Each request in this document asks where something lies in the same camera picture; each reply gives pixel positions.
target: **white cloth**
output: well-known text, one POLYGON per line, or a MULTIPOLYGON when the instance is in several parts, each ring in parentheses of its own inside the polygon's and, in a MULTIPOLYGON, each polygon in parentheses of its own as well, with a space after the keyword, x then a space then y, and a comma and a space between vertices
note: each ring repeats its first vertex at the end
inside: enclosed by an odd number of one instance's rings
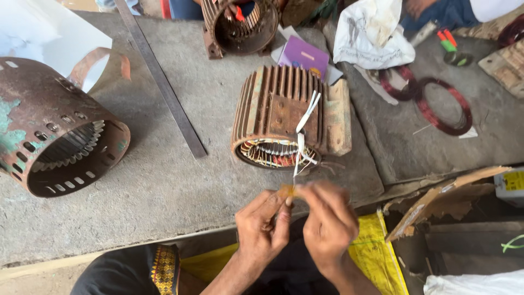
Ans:
POLYGON ((524 270, 490 276, 429 276, 424 295, 516 295, 524 290, 524 270))
POLYGON ((488 22, 524 4, 524 0, 470 0, 471 8, 477 20, 488 22))

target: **purple box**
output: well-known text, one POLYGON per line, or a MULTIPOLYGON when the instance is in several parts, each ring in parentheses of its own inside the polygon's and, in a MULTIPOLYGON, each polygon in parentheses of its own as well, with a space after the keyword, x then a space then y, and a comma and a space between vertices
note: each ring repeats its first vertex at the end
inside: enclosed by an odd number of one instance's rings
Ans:
POLYGON ((322 81, 328 67, 329 55, 313 45, 291 36, 278 59, 280 66, 294 66, 310 70, 322 81))

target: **rusty motor casing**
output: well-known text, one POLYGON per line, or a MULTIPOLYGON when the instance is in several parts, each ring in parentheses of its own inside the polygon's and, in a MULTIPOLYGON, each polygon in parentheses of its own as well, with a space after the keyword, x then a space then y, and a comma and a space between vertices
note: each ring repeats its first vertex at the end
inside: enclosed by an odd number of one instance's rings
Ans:
MULTIPOLYGON (((349 152, 351 103, 346 80, 329 87, 304 69, 262 66, 242 86, 231 135, 233 154, 254 166, 293 169, 296 127, 314 90, 322 96, 303 128, 305 153, 320 160, 323 155, 349 152)), ((299 161, 299 166, 314 166, 302 157, 299 161)))
POLYGON ((90 185, 129 140, 124 123, 51 67, 0 58, 0 167, 33 195, 90 185))
POLYGON ((220 59, 223 52, 246 55, 262 52, 273 40, 280 22, 276 0, 254 0, 254 8, 244 21, 228 20, 224 10, 235 1, 202 0, 204 44, 209 59, 220 59))

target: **metal ruler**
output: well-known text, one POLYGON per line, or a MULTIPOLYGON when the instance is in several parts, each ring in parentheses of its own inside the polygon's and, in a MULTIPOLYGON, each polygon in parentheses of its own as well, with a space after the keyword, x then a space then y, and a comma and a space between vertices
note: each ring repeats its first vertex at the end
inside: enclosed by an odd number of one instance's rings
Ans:
POLYGON ((144 33, 142 33, 142 30, 135 20, 135 16, 131 14, 131 10, 129 10, 125 0, 115 0, 115 3, 195 160, 207 156, 204 146, 195 133, 193 126, 191 126, 191 122, 189 122, 182 105, 178 101, 177 95, 174 93, 173 88, 171 88, 166 74, 164 74, 158 64, 144 33))

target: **yellow sack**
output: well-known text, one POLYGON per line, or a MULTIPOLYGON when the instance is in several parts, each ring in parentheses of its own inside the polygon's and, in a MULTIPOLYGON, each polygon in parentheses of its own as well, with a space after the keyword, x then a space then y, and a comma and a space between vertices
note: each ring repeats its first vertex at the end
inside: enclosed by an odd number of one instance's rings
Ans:
MULTIPOLYGON (((386 243, 382 212, 361 216, 360 234, 348 251, 355 264, 383 295, 408 295, 404 277, 391 243, 386 243)), ((238 244, 182 259, 180 267, 209 283, 224 268, 238 244)))

